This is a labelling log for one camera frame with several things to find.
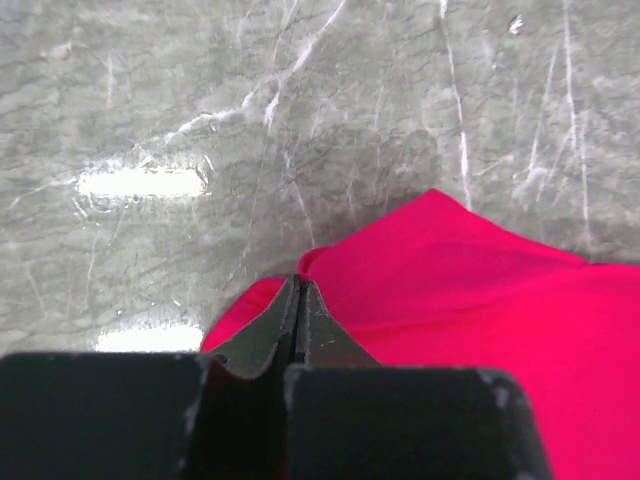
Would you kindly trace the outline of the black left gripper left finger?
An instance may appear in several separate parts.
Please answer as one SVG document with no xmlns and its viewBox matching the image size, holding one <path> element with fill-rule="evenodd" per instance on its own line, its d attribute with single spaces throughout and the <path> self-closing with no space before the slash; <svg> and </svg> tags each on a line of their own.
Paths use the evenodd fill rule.
<svg viewBox="0 0 640 480">
<path fill-rule="evenodd" d="M 300 280 L 207 353 L 1 361 L 5 479 L 280 479 Z"/>
</svg>

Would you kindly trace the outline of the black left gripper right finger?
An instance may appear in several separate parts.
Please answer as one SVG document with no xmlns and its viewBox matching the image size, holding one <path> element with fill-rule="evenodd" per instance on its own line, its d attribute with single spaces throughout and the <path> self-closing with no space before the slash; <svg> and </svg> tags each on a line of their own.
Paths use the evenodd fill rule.
<svg viewBox="0 0 640 480">
<path fill-rule="evenodd" d="M 302 290 L 284 377 L 290 479 L 548 479 L 531 404 L 487 368 L 377 364 Z"/>
</svg>

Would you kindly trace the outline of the hot pink t-shirt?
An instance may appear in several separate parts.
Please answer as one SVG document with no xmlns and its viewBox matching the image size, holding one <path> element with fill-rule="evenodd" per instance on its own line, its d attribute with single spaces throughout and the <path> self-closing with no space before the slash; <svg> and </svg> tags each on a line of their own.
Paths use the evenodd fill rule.
<svg viewBox="0 0 640 480">
<path fill-rule="evenodd" d="M 431 190 L 291 277 L 254 283 L 218 320 L 212 351 L 287 279 L 383 367 L 487 368 L 526 394 L 552 475 L 639 475 L 639 270 L 592 264 L 511 234 Z"/>
</svg>

